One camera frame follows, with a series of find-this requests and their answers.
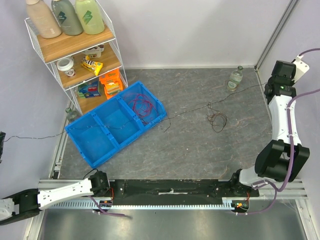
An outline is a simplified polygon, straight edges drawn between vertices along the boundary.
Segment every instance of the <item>green bottle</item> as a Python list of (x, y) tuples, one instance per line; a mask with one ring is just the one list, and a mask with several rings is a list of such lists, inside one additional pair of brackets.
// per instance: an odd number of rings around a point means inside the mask
[(51, 7), (56, 19), (60, 23), (62, 31), (66, 35), (76, 36), (84, 31), (74, 6), (69, 0), (52, 0)]
[(86, 34), (95, 35), (105, 30), (105, 24), (95, 0), (76, 0), (75, 11)]

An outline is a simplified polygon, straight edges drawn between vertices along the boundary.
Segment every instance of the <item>blue tray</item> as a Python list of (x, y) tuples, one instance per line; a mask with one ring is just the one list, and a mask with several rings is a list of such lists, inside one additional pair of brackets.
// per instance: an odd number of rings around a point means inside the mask
[[(145, 104), (134, 101), (137, 94), (146, 96), (153, 105), (149, 114), (145, 114)], [(70, 123), (65, 130), (84, 160), (96, 168), (160, 123), (166, 115), (163, 104), (137, 81)]]

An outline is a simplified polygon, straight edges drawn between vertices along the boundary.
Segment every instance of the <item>shelf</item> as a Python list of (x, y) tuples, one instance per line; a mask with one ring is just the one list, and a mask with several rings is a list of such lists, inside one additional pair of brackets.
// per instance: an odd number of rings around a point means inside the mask
[(43, 54), (44, 62), (51, 63), (71, 54), (81, 52), (90, 47), (109, 42), (115, 39), (110, 29), (105, 26), (103, 32), (89, 35), (85, 32), (77, 36), (68, 36), (62, 33), (55, 38), (46, 39), (36, 36)]
[(103, 104), (105, 101), (107, 101), (107, 97), (105, 95), (105, 91), (102, 89), (101, 96), (80, 98), (77, 95), (77, 100), (81, 107), (82, 113), (86, 114), (87, 112), (90, 112), (92, 109), (98, 107), (100, 104)]
[[(58, 71), (64, 88), (71, 87), (72, 85), (76, 85), (82, 83), (83, 81), (96, 77), (93, 72), (81, 66), (80, 63), (84, 56), (85, 55), (83, 53), (78, 53), (74, 55), (75, 76), (69, 77), (65, 75), (63, 72)], [(106, 72), (121, 67), (121, 62), (117, 58), (109, 43), (104, 44), (104, 51), (101, 53), (101, 57), (95, 58), (93, 59), (93, 61), (103, 63), (103, 67), (99, 72), (99, 76), (105, 74)]]

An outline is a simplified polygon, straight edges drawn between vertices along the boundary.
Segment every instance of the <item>grey tabletop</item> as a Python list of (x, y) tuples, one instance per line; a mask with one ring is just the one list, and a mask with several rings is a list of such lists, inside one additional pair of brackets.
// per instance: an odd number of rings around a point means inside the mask
[[(253, 166), (271, 140), (271, 121), (254, 69), (243, 70), (243, 80), (235, 92), (227, 90), (226, 84), (232, 71), (126, 71), (129, 85), (141, 81), (163, 103), (170, 119), (98, 169), (111, 179), (228, 179), (236, 170)], [(207, 119), (212, 114), (209, 102), (227, 116), (221, 132), (215, 132)], [(217, 117), (215, 130), (221, 130), (222, 124), (223, 119)], [(60, 179), (82, 179), (90, 170), (68, 139)]]

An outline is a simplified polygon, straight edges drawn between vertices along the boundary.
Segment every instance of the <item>bottle cap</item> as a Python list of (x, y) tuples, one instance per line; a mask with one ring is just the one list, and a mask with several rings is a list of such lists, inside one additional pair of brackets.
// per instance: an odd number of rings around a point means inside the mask
[(40, 0), (25, 0), (26, 4), (28, 5), (33, 5), (33, 4), (36, 4), (38, 3)]
[(58, 60), (56, 66), (59, 71), (65, 72), (74, 66), (74, 61), (70, 57), (65, 57), (63, 59)]

